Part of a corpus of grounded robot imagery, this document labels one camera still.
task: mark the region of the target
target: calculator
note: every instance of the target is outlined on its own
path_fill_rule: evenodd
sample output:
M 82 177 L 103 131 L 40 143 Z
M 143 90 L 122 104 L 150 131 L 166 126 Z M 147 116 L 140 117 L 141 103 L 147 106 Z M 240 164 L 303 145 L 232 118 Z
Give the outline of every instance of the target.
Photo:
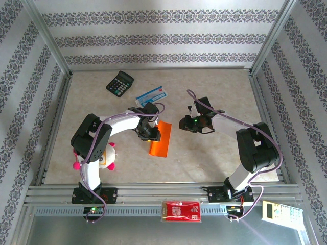
M 118 75 L 106 86 L 106 89 L 117 97 L 121 97 L 132 86 L 133 82 L 133 77 L 120 70 Z
M 297 230 L 304 229 L 303 210 L 283 204 L 262 201 L 262 220 Z

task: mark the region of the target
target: orange block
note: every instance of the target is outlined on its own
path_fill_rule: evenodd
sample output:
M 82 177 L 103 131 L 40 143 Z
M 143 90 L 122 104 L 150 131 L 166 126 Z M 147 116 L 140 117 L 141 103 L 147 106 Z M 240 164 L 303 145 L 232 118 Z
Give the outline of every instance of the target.
M 172 124 L 160 121 L 158 124 L 158 128 L 161 133 L 161 139 L 160 141 L 151 142 L 149 154 L 155 157 L 167 157 Z

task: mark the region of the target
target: black bracket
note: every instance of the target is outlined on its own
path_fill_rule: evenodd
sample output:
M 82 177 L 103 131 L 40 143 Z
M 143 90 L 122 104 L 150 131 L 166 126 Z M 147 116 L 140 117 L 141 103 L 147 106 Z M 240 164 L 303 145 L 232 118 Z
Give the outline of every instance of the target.
M 209 203 L 240 202 L 241 196 L 243 196 L 245 202 L 254 202 L 251 187 L 247 187 L 242 194 L 232 197 L 231 199 L 227 196 L 223 186 L 202 187 L 202 190 L 207 192 Z
M 106 202 L 106 204 L 115 204 L 117 200 L 117 188 L 106 188 L 102 187 L 100 191 L 100 197 Z M 73 204 L 102 204 L 100 199 L 95 199 L 92 201 L 90 197 L 88 197 L 81 188 L 77 187 L 73 191 L 72 197 Z

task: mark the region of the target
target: black calculator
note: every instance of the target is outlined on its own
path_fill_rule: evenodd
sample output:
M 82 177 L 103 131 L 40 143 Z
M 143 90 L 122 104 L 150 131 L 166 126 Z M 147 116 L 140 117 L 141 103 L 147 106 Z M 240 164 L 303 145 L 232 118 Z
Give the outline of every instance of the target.
M 121 97 L 132 86 L 133 82 L 133 77 L 120 70 L 118 75 L 106 86 L 106 89 L 117 97 Z

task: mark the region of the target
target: robotic arm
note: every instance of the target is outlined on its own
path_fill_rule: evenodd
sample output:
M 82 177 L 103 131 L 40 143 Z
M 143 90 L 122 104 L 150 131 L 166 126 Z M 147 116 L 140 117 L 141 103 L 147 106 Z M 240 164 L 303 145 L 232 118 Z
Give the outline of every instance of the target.
M 101 191 L 101 180 L 99 177 L 99 160 L 105 152 L 109 137 L 122 132 L 124 130 L 134 130 L 139 138 L 143 141 L 160 141 L 160 131 L 155 127 L 157 117 L 154 116 L 139 116 L 140 114 L 157 114 L 159 109 L 152 103 L 147 103 L 143 108 L 129 108 L 123 114 L 126 116 L 112 117 L 112 120 L 103 124 L 100 128 L 95 146 L 90 155 L 90 159 L 85 164 L 81 165 L 82 176 L 84 179 L 79 182 L 81 191 L 95 201 L 95 197 L 88 189 L 99 195 Z M 71 140 L 71 146 L 78 155 L 78 161 L 84 161 L 91 148 L 94 137 L 90 133 L 95 133 L 99 125 L 107 117 L 97 117 L 94 114 L 86 116 L 76 133 Z
M 207 97 L 201 98 L 199 101 L 211 107 Z M 279 160 L 277 149 L 266 137 L 252 128 L 227 119 L 223 116 L 225 115 L 224 111 L 218 110 L 223 114 L 219 115 L 197 101 L 188 106 L 188 109 L 190 115 L 186 115 L 179 122 L 180 129 L 201 134 L 218 131 L 229 135 L 238 142 L 241 164 L 224 182 L 224 192 L 229 199 L 244 193 L 248 187 L 248 181 L 256 173 Z M 265 123 L 260 122 L 254 126 L 271 137 Z

